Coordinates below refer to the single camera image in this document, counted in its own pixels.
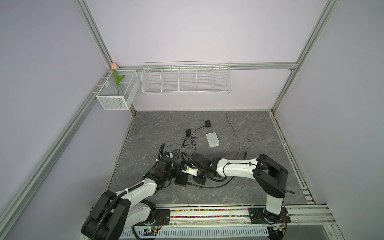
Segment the artificial tulip flower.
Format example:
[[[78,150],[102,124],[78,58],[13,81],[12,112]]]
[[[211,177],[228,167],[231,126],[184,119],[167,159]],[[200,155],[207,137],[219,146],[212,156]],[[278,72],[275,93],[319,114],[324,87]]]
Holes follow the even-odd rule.
[[[111,69],[112,69],[113,75],[115,77],[118,96],[120,96],[119,85],[120,85],[121,81],[125,78],[125,75],[121,75],[121,76],[118,75],[117,70],[119,69],[119,67],[116,63],[111,63]]]

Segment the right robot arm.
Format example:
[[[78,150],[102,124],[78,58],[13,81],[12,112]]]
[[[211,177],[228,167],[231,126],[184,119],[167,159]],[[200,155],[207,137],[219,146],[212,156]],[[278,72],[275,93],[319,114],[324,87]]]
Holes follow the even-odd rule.
[[[265,224],[284,223],[283,201],[287,190],[289,172],[267,155],[259,155],[250,160],[228,160],[225,158],[206,159],[202,155],[193,157],[182,153],[181,170],[184,175],[194,177],[194,181],[204,185],[209,179],[214,182],[225,181],[228,177],[255,180],[267,194],[266,205],[255,221]]]

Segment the black cube power adapter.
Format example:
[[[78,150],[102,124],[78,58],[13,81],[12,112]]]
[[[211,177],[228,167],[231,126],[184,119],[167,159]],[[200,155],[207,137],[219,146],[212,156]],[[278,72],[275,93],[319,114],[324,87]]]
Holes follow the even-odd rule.
[[[212,126],[211,121],[209,120],[205,121],[205,125],[206,125],[206,128],[210,128]]]

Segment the black network switch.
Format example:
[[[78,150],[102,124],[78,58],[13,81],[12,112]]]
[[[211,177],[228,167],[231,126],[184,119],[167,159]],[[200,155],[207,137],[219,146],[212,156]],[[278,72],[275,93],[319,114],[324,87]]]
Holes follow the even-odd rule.
[[[180,176],[176,177],[175,185],[181,186],[181,187],[186,187],[188,184],[188,180],[189,180],[189,174],[182,173]]]

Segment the white router box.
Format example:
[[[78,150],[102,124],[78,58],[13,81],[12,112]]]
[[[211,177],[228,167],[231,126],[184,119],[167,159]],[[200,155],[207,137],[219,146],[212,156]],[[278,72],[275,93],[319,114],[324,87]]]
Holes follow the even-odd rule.
[[[218,147],[220,145],[220,141],[216,133],[207,133],[206,138],[210,148]]]

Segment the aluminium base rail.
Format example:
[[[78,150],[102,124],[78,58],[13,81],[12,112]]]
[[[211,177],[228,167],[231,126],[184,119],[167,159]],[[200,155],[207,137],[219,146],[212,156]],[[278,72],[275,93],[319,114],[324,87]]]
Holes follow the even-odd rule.
[[[334,225],[336,220],[325,205],[285,205],[278,216],[268,214],[263,206],[173,206],[157,207],[138,203],[125,213],[115,207],[104,218],[102,227],[119,232],[132,226],[159,225],[169,227],[211,226],[285,226]]]

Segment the white mesh corner basket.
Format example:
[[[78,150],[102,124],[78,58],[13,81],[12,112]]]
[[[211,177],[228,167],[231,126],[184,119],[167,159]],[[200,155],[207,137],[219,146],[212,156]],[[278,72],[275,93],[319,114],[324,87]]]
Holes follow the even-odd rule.
[[[136,71],[112,70],[96,97],[104,110],[129,111],[139,86]]]

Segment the black power adapter with prongs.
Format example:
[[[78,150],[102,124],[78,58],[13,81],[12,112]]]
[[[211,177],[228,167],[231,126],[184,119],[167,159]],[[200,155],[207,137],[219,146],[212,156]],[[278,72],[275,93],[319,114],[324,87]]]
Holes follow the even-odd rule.
[[[191,134],[192,134],[191,129],[186,129],[185,134],[186,134],[186,137],[191,136]]]

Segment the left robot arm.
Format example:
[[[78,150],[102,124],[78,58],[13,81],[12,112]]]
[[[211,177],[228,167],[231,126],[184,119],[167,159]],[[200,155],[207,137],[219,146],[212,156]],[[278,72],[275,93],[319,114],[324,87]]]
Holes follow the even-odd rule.
[[[81,233],[91,240],[117,240],[137,223],[155,220],[156,205],[146,198],[166,187],[182,174],[171,154],[160,146],[158,158],[142,180],[122,191],[105,191],[84,222]]]

